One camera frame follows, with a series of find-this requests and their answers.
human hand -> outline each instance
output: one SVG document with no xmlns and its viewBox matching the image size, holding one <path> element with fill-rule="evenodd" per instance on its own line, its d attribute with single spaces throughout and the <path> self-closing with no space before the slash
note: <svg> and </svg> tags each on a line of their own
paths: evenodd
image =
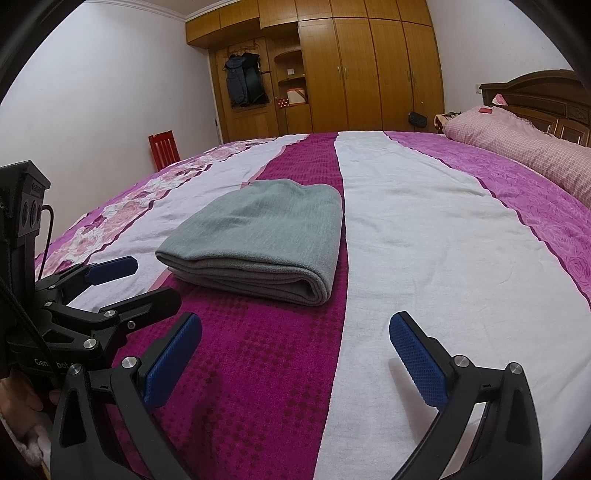
<svg viewBox="0 0 591 480">
<path fill-rule="evenodd" d="M 59 396 L 59 390 L 51 391 L 51 402 L 57 404 Z M 22 372 L 13 368 L 8 378 L 0 380 L 0 413 L 16 438 L 23 438 L 38 423 L 37 412 L 42 409 L 43 402 Z"/>
</svg>

pink checkered pillow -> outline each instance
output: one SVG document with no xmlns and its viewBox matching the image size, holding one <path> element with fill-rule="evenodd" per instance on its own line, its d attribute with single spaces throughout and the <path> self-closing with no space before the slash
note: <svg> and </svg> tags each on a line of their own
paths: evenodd
<svg viewBox="0 0 591 480">
<path fill-rule="evenodd" d="M 511 158 L 553 181 L 591 208 L 591 148 L 545 134 L 502 108 L 473 108 L 443 128 L 452 140 Z"/>
</svg>

wardrobe door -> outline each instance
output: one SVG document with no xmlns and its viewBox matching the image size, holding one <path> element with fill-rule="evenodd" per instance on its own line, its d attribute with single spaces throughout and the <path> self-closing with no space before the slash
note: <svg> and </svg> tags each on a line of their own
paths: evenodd
<svg viewBox="0 0 591 480">
<path fill-rule="evenodd" d="M 276 137 L 279 134 L 277 112 L 275 111 L 275 104 L 272 101 L 273 87 L 271 83 L 271 75 L 269 73 L 264 73 L 262 75 L 265 92 L 269 97 L 268 103 L 246 107 L 233 107 L 231 105 L 228 87 L 226 86 L 227 72 L 223 67 L 230 55 L 242 55 L 244 52 L 259 54 L 261 70 L 263 72 L 269 70 L 267 42 L 264 37 L 247 40 L 230 47 L 221 48 L 215 52 L 217 81 L 219 82 L 219 90 L 222 97 L 222 105 L 218 105 L 217 107 L 223 108 L 224 117 L 226 119 L 226 126 L 228 128 L 228 138 L 224 139 L 226 142 L 250 140 L 252 138 Z"/>
<path fill-rule="evenodd" d="M 444 112 L 441 65 L 433 28 L 402 23 L 406 35 L 408 58 L 413 79 L 414 111 L 427 117 L 427 127 L 420 131 L 437 132 L 435 115 Z"/>
<path fill-rule="evenodd" d="M 397 0 L 400 17 L 404 22 L 432 25 L 431 15 L 425 0 Z"/>
<path fill-rule="evenodd" d="M 381 130 L 378 69 L 367 18 L 335 18 L 349 130 Z"/>
<path fill-rule="evenodd" d="M 314 132 L 347 130 L 345 89 L 333 20 L 303 21 L 298 30 Z"/>
<path fill-rule="evenodd" d="M 369 18 L 400 20 L 398 5 L 395 0 L 365 0 Z"/>
<path fill-rule="evenodd" d="M 297 22 L 294 0 L 258 0 L 261 28 Z"/>
<path fill-rule="evenodd" d="M 285 110 L 288 133 L 311 134 L 314 131 L 308 103 L 289 106 L 283 110 Z"/>
<path fill-rule="evenodd" d="M 413 131 L 408 114 L 413 111 L 413 84 L 402 23 L 371 18 L 384 130 Z"/>
<path fill-rule="evenodd" d="M 331 0 L 333 17 L 367 17 L 363 0 Z"/>
<path fill-rule="evenodd" d="M 220 26 L 237 24 L 259 16 L 256 0 L 241 0 L 219 9 Z"/>
<path fill-rule="evenodd" d="M 298 20 L 331 18 L 330 0 L 295 0 Z"/>
<path fill-rule="evenodd" d="M 186 24 L 187 43 L 219 29 L 220 13 L 218 10 L 193 18 Z"/>
</svg>

black cable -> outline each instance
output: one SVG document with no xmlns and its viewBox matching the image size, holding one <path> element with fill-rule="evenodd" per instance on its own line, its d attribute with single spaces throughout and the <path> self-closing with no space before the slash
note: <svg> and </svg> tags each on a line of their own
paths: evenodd
<svg viewBox="0 0 591 480">
<path fill-rule="evenodd" d="M 43 253 L 43 262 L 41 262 L 41 269 L 39 270 L 39 278 L 37 281 L 41 280 L 41 275 L 43 275 L 43 269 L 45 268 L 45 260 L 47 260 L 47 251 L 49 250 L 49 244 L 51 243 L 51 233 L 53 231 L 53 219 L 55 214 L 53 213 L 53 208 L 50 205 L 44 205 L 41 211 L 47 210 L 49 211 L 49 231 L 47 232 L 47 243 L 45 244 L 45 253 Z"/>
<path fill-rule="evenodd" d="M 20 325 L 22 325 L 23 328 L 27 331 L 27 333 L 31 336 L 31 338 L 37 345 L 37 348 L 41 351 L 43 357 L 45 357 L 45 360 L 47 361 L 47 364 L 53 371 L 53 374 L 56 376 L 56 380 L 59 381 L 61 378 L 61 373 L 57 368 L 56 359 L 53 356 L 53 353 L 51 353 L 49 346 L 46 344 L 45 340 L 35 327 L 35 324 L 31 320 L 29 315 L 27 315 L 25 309 L 22 308 L 22 305 L 14 296 L 14 293 L 10 291 L 2 277 L 0 277 L 0 294 L 2 294 L 4 302 L 12 310 L 14 316 L 17 318 Z"/>
</svg>

ceiling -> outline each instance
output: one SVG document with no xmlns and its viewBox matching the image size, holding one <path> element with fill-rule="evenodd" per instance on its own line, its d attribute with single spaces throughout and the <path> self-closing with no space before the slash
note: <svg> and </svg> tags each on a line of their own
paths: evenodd
<svg viewBox="0 0 591 480">
<path fill-rule="evenodd" d="M 144 0 L 148 3 L 166 7 L 181 15 L 190 15 L 197 10 L 217 3 L 216 0 Z"/>
</svg>

